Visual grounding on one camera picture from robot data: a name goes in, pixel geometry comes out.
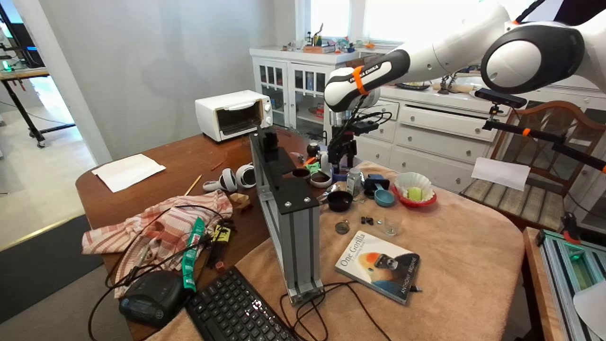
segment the striped cloth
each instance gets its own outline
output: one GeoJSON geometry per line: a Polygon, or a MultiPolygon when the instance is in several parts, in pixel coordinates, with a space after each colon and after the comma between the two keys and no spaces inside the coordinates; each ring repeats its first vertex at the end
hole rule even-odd
{"type": "MultiPolygon", "coordinates": [[[[160,213],[168,212],[148,226],[128,249],[118,266],[114,283],[126,276],[137,264],[141,252],[149,245],[144,264],[157,264],[186,247],[193,223],[198,217],[204,220],[205,233],[212,233],[219,217],[203,208],[175,208],[180,205],[201,205],[214,209],[224,218],[231,217],[231,202],[221,190],[198,196],[178,196],[147,208],[122,223],[105,226],[86,232],[82,236],[83,254],[109,254],[123,252],[141,230],[160,213]]],[[[162,265],[163,269],[181,269],[181,256],[162,265]]],[[[127,287],[115,291],[115,297],[122,296],[127,287]]]]}

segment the black keyboard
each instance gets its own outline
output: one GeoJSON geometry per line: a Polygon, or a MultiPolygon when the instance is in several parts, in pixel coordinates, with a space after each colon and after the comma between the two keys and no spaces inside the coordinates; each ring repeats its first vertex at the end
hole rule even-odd
{"type": "Polygon", "coordinates": [[[186,309],[205,341],[297,340],[235,267],[198,290],[186,309]]]}

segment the red bowl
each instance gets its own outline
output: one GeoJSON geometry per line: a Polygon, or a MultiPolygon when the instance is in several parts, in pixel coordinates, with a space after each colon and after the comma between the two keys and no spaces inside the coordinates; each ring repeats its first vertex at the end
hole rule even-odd
{"type": "Polygon", "coordinates": [[[412,200],[410,200],[408,198],[404,198],[403,196],[401,196],[400,193],[398,192],[398,190],[396,189],[396,186],[394,186],[394,185],[391,186],[391,191],[400,200],[400,202],[402,204],[404,204],[404,206],[408,206],[408,207],[424,207],[424,206],[429,206],[429,205],[435,203],[436,200],[438,200],[438,195],[436,194],[436,192],[433,192],[433,197],[431,197],[431,199],[429,199],[429,200],[425,200],[425,201],[412,201],[412,200]]]}

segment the orange band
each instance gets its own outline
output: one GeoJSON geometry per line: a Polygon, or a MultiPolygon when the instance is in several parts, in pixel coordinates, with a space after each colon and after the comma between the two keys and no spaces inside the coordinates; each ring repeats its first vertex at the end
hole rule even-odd
{"type": "Polygon", "coordinates": [[[364,90],[364,86],[362,85],[360,71],[362,71],[362,66],[358,66],[357,68],[353,69],[353,72],[351,74],[353,75],[353,79],[356,81],[356,86],[358,87],[358,91],[360,91],[360,94],[368,95],[368,91],[364,90]]]}

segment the book cover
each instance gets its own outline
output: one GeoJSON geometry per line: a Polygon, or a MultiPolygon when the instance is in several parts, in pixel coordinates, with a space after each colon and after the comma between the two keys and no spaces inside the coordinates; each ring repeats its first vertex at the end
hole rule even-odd
{"type": "Polygon", "coordinates": [[[358,231],[335,268],[369,288],[405,304],[420,261],[421,258],[414,252],[358,231]]]}

